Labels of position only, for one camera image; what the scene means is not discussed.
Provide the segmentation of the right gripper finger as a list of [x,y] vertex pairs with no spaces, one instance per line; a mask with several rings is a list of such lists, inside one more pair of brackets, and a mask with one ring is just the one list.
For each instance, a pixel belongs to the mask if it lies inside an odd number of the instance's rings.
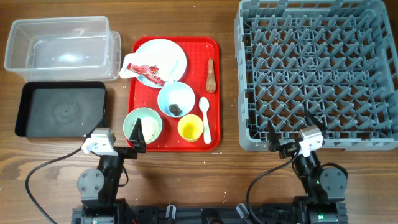
[[304,108],[304,113],[305,113],[305,119],[309,126],[316,126],[317,128],[320,129],[320,131],[327,130],[327,126],[321,121],[317,120],[316,117],[314,117],[314,115],[312,115],[308,109]]
[[270,133],[270,144],[279,145],[280,144],[279,138],[277,137],[277,134],[275,132],[271,120],[268,121],[267,127],[269,128],[269,133]]

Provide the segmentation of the white rice grains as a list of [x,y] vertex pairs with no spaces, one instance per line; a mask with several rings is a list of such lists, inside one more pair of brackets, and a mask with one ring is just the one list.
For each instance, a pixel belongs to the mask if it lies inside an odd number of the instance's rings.
[[142,134],[146,144],[154,142],[160,135],[160,123],[151,117],[141,118]]

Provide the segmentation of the light green bowl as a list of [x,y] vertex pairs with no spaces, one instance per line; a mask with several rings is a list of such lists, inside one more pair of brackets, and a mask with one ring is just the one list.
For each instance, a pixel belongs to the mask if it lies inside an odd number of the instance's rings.
[[127,139],[129,139],[130,134],[133,130],[133,126],[137,120],[137,118],[143,118],[143,117],[151,117],[157,120],[160,123],[161,131],[162,131],[162,119],[160,115],[153,109],[151,108],[138,108],[133,111],[131,111],[125,118],[124,123],[123,123],[123,131],[124,135]]

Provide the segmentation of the dark food scrap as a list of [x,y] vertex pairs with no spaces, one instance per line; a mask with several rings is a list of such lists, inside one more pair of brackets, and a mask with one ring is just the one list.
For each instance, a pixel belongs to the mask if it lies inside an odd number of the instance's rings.
[[169,111],[176,117],[179,117],[182,114],[182,110],[178,106],[178,104],[170,104]]

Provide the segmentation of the yellow plastic cup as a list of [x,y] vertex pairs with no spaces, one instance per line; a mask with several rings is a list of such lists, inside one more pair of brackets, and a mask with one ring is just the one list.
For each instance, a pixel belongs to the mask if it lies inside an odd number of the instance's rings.
[[177,129],[179,135],[184,140],[188,142],[195,142],[203,133],[203,121],[195,114],[188,114],[180,119]]

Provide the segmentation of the light blue bowl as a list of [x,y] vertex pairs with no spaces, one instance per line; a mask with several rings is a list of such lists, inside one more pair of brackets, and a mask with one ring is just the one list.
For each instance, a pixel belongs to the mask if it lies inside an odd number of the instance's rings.
[[[157,104],[163,114],[172,118],[180,118],[191,112],[195,105],[195,100],[195,93],[187,84],[175,82],[166,84],[159,91]],[[174,116],[169,111],[170,104],[178,104],[182,110],[182,114],[179,117]]]

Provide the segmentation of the white plastic spoon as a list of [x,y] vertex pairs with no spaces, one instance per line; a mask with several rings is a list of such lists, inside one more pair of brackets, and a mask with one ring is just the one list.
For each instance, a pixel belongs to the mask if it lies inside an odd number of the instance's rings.
[[206,97],[201,97],[198,105],[203,114],[203,140],[205,144],[210,144],[211,133],[207,115],[207,112],[210,108],[210,103]]

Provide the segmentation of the white napkin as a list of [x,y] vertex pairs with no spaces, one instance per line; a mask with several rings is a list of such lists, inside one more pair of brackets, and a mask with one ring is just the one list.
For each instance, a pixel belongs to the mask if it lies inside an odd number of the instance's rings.
[[166,81],[170,75],[171,64],[161,59],[159,56],[145,55],[142,53],[127,54],[123,60],[122,68],[119,71],[121,78],[137,78],[143,77],[127,69],[128,64],[134,65],[156,65],[159,67],[159,76],[163,81]]

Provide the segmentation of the brown carrot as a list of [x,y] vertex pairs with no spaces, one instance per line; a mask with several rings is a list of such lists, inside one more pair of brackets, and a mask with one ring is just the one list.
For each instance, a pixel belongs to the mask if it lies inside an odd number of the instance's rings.
[[216,78],[215,78],[213,59],[209,59],[208,61],[208,76],[206,81],[206,90],[209,93],[214,93],[216,90]]

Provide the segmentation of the light blue plate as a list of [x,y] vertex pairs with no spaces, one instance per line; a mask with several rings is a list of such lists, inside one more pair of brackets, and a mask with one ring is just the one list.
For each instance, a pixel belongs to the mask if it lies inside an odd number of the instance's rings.
[[167,39],[154,39],[142,44],[135,53],[159,56],[171,64],[171,71],[165,84],[179,81],[187,69],[187,56],[175,42]]

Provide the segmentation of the red strawberry snack wrapper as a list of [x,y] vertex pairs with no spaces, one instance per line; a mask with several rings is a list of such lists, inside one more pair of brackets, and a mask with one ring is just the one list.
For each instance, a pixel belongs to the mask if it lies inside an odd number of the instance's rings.
[[147,81],[150,81],[156,86],[165,85],[165,81],[163,81],[163,79],[161,79],[159,76],[159,67],[156,65],[134,65],[129,63],[127,69],[138,75],[143,76]]

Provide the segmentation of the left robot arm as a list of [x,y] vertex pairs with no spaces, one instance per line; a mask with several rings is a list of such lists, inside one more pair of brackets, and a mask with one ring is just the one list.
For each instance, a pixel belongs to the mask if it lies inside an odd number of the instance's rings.
[[95,127],[86,135],[83,152],[99,156],[95,169],[81,173],[77,187],[81,193],[81,209],[72,211],[72,223],[138,223],[139,219],[125,199],[117,199],[121,187],[120,178],[124,172],[124,160],[136,159],[146,152],[142,133],[142,120],[136,119],[129,140],[132,147],[116,147],[116,138],[109,128]]

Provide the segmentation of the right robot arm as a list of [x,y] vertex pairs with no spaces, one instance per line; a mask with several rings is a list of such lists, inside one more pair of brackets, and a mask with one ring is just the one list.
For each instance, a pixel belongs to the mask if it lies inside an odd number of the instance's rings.
[[310,126],[299,131],[299,137],[282,144],[269,121],[270,151],[278,152],[290,163],[305,190],[305,196],[296,196],[292,204],[277,206],[273,215],[279,215],[282,223],[348,223],[345,190],[348,172],[335,163],[322,164],[316,150],[325,144],[326,124],[305,109],[305,120]]

